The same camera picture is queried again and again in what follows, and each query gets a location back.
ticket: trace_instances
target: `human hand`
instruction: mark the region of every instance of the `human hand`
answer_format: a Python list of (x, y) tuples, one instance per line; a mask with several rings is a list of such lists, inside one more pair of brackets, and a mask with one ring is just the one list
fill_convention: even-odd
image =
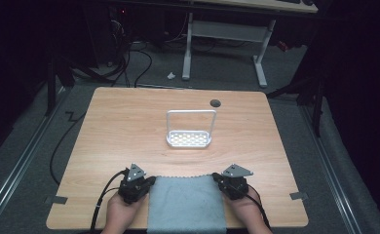
[(127, 204), (123, 197), (115, 193), (107, 203), (107, 218), (102, 234), (120, 234), (133, 223), (138, 209), (146, 196), (140, 198), (137, 202)]
[[(249, 188), (247, 195), (261, 204), (260, 198), (254, 189)], [(236, 217), (245, 225), (249, 234), (272, 233), (263, 221), (261, 211), (257, 205), (248, 197), (237, 200), (230, 200), (227, 196), (224, 195), (224, 200), (232, 209)]]

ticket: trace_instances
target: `round hole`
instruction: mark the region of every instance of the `round hole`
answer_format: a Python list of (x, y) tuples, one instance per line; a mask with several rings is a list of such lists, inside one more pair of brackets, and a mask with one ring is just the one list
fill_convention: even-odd
[(212, 107), (219, 107), (221, 105), (221, 102), (218, 99), (213, 99), (213, 100), (210, 101), (210, 105)]

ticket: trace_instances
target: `tape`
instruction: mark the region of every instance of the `tape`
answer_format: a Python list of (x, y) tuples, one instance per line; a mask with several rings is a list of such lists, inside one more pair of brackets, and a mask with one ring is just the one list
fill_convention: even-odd
[(307, 193), (296, 192), (296, 193), (290, 193), (289, 195), (292, 200), (301, 199), (303, 201), (303, 200), (309, 199), (309, 196)]
[(59, 197), (59, 196), (47, 196), (47, 198), (45, 199), (45, 204), (63, 204), (65, 205), (66, 203), (66, 200), (68, 200), (68, 198), (66, 197)]

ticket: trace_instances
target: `white wire basket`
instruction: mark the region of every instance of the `white wire basket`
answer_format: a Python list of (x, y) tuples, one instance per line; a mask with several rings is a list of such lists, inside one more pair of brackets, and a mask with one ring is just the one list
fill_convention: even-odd
[[(211, 114), (209, 130), (172, 130), (173, 114)], [(170, 110), (167, 112), (167, 143), (174, 148), (206, 148), (211, 142), (211, 132), (216, 118), (215, 110)]]

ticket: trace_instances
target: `desk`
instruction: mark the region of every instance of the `desk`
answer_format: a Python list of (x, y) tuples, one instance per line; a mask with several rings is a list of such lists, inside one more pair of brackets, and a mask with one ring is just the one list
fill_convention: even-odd
[[(223, 4), (231, 6), (264, 8), (278, 11), (293, 11), (299, 13), (316, 13), (318, 8), (315, 5), (307, 6), (300, 2), (299, 4), (287, 3), (275, 0), (197, 0), (199, 2), (207, 2), (214, 4)], [(259, 86), (267, 87), (265, 74), (262, 67), (262, 59), (265, 54), (270, 37), (272, 36), (275, 20), (272, 19), (269, 26), (247, 26), (231, 23), (208, 22), (203, 20), (193, 21), (193, 14), (189, 14), (187, 26), (187, 47), (184, 55), (182, 79), (190, 79), (191, 70), (191, 41), (192, 36), (213, 37), (220, 39), (240, 40), (249, 42), (260, 42), (261, 48), (257, 52), (257, 56), (253, 56), (254, 68), (256, 70)]]
[[(173, 149), (166, 141), (166, 113), (171, 109), (213, 109), (221, 106), (212, 141), (206, 149)], [(308, 223), (269, 103), (259, 92), (98, 88), (78, 135), (47, 226), (87, 229), (95, 203), (107, 181), (137, 163), (147, 176), (199, 176), (222, 172), (232, 163), (254, 172), (247, 182), (261, 195), (272, 226)], [(111, 187), (118, 187), (121, 177)], [(106, 204), (107, 194), (102, 204)], [(148, 199), (131, 228), (147, 226)], [(105, 224), (102, 206), (96, 226)], [(225, 206), (228, 228), (243, 227)]]

